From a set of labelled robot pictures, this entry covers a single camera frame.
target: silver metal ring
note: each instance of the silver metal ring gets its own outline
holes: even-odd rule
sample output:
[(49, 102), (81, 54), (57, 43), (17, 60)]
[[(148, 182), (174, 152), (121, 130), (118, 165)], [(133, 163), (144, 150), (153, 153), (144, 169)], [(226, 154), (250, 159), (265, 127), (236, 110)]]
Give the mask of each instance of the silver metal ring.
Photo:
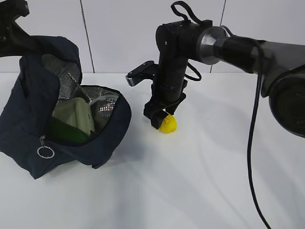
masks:
[[(40, 154), (40, 150), (41, 150), (41, 149), (45, 149), (45, 148), (48, 149), (48, 150), (50, 150), (50, 151), (52, 152), (52, 156), (43, 156), (43, 155)], [(44, 158), (44, 159), (51, 159), (51, 158), (53, 158), (53, 157), (55, 156), (54, 150), (52, 150), (52, 148), (50, 148), (50, 147), (48, 147), (48, 146), (42, 146), (42, 147), (38, 148), (38, 149), (37, 149), (37, 154), (38, 154), (40, 157)]]

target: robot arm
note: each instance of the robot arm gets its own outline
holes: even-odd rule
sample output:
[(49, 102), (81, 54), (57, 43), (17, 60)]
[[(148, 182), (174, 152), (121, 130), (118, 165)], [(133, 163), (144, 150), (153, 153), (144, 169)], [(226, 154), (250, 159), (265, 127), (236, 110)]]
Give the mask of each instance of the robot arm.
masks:
[[(182, 5), (191, 18), (175, 8)], [(163, 24), (156, 33), (160, 51), (159, 65), (146, 62), (129, 73), (131, 86), (151, 79), (152, 98), (144, 115), (159, 129), (165, 117), (173, 115), (186, 98), (185, 71), (189, 59), (212, 65), (219, 61), (232, 64), (247, 73), (258, 73), (258, 50), (251, 39), (232, 35), (226, 27), (213, 26), (212, 21), (197, 19), (188, 5), (176, 2), (174, 13), (183, 21)], [(305, 46), (257, 41), (264, 53), (262, 97), (268, 97), (273, 115), (286, 130), (305, 136)]]

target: yellow ball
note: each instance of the yellow ball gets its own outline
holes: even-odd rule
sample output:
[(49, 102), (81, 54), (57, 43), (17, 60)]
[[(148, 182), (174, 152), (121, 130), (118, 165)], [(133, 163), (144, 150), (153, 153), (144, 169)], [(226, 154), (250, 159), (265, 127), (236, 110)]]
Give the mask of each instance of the yellow ball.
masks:
[(177, 129), (177, 122), (174, 116), (168, 115), (162, 122), (159, 131), (165, 134), (175, 132)]

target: zipper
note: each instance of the zipper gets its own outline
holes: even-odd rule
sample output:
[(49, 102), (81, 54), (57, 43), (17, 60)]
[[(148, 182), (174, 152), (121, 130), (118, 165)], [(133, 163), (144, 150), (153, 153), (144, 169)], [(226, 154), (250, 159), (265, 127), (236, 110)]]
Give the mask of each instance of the zipper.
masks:
[(43, 135), (39, 138), (39, 141), (40, 141), (40, 144), (41, 144), (41, 147), (45, 147), (46, 144), (44, 143), (44, 140), (46, 139), (46, 135)]

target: white tabletop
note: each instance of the white tabletop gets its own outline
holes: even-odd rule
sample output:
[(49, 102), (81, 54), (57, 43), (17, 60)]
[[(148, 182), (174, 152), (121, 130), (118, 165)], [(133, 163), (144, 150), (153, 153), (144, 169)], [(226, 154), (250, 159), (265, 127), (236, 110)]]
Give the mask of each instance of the white tabletop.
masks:
[[(0, 109), (16, 77), (0, 74)], [(72, 162), (36, 181), (0, 154), (0, 228), (263, 229), (246, 168), (255, 81), (238, 73), (190, 82), (175, 115), (178, 130), (165, 135), (142, 115), (149, 81), (130, 88), (124, 74), (85, 74), (83, 84), (118, 89), (129, 101), (126, 137), (98, 170)], [(285, 131), (262, 99), (254, 185), (274, 229), (304, 228), (304, 146), (305, 139)]]

